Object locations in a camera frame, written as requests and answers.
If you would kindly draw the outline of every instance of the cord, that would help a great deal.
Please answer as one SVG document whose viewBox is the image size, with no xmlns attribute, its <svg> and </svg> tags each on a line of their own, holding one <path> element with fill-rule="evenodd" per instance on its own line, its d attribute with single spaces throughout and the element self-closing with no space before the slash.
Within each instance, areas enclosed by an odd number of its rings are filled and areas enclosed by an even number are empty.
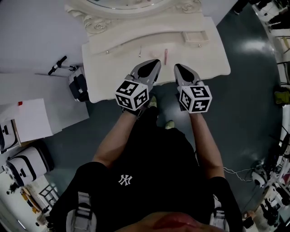
<svg viewBox="0 0 290 232">
<path fill-rule="evenodd" d="M 239 172 L 243 172 L 243 171 L 249 171 L 249 170 L 252 170 L 252 169 L 254 169 L 254 168 L 244 169 L 244 170 L 241 170 L 241 171 L 237 171 L 237 172 L 235 172 L 235 171 L 233 171 L 233 170 L 231 170 L 231 169 L 228 169 L 228 168 L 226 168 L 226 167 L 223 168 L 223 170 L 224 170 L 225 172 L 227 172 L 227 173 L 229 173 L 229 174 L 236 174 L 237 177 L 238 177 L 241 181 L 245 181 L 245 182 L 251 182 L 251 181 L 253 181 L 253 180 L 252 180 L 252 179 L 248 179 L 248 180 L 242 179 L 241 177 L 239 177 L 239 175 L 238 175 L 237 173 L 239 173 Z"/>
</svg>

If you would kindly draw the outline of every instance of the gray floor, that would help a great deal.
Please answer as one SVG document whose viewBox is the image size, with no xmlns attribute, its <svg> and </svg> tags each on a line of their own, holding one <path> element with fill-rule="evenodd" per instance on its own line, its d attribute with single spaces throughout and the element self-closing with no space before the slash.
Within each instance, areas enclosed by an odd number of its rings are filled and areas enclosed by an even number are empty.
<svg viewBox="0 0 290 232">
<path fill-rule="evenodd" d="M 250 6 L 239 16 L 229 12 L 217 28 L 232 72 L 205 81 L 213 101 L 204 117 L 221 151 L 224 166 L 238 171 L 265 158 L 268 149 L 277 144 L 269 135 L 280 136 L 282 109 L 274 104 L 272 93 L 279 83 L 279 74 L 270 42 Z M 175 83 L 155 87 L 154 92 L 161 110 L 158 125 L 174 120 L 194 146 L 189 117 L 186 112 L 180 112 L 174 96 Z M 90 119 L 44 139 L 55 162 L 55 170 L 47 177 L 61 193 L 76 169 L 92 159 L 121 114 L 115 100 L 89 103 L 87 108 Z M 253 209 L 259 203 L 261 190 L 254 189 L 253 182 L 242 182 L 234 174 L 226 177 L 242 211 Z"/>
</svg>

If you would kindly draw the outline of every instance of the white box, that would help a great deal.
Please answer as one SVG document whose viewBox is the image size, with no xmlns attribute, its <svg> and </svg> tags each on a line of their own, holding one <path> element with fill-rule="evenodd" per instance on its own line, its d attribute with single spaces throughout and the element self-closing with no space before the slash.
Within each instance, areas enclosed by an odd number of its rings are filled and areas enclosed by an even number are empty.
<svg viewBox="0 0 290 232">
<path fill-rule="evenodd" d="M 115 92 L 119 106 L 137 110 L 149 100 L 148 86 L 125 80 Z"/>
<path fill-rule="evenodd" d="M 179 101 L 189 113 L 203 113 L 212 98 L 208 86 L 182 86 Z"/>
</svg>

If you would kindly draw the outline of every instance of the pink object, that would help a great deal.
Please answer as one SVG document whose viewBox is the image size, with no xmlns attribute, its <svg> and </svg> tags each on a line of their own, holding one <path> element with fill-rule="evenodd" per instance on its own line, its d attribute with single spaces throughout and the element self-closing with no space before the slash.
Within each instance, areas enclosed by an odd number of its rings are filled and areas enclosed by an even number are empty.
<svg viewBox="0 0 290 232">
<path fill-rule="evenodd" d="M 164 58 L 164 65 L 166 65 L 166 61 L 167 61 L 167 52 L 168 52 L 168 50 L 167 49 L 165 49 L 165 58 Z"/>
</svg>

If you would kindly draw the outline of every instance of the black t-shirt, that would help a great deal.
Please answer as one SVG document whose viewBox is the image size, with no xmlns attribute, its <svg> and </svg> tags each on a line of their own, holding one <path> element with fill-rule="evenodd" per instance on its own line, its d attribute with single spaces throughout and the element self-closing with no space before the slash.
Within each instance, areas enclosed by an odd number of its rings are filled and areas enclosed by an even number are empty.
<svg viewBox="0 0 290 232">
<path fill-rule="evenodd" d="M 67 213 L 77 208 L 78 191 L 89 193 L 97 231 L 113 232 L 154 212 L 183 212 L 209 224 L 215 194 L 231 231 L 242 231 L 242 217 L 228 182 L 205 179 L 190 143 L 177 129 L 156 128 L 140 146 L 130 136 L 111 169 L 91 162 L 81 166 L 50 215 L 57 231 L 65 231 Z"/>
</svg>

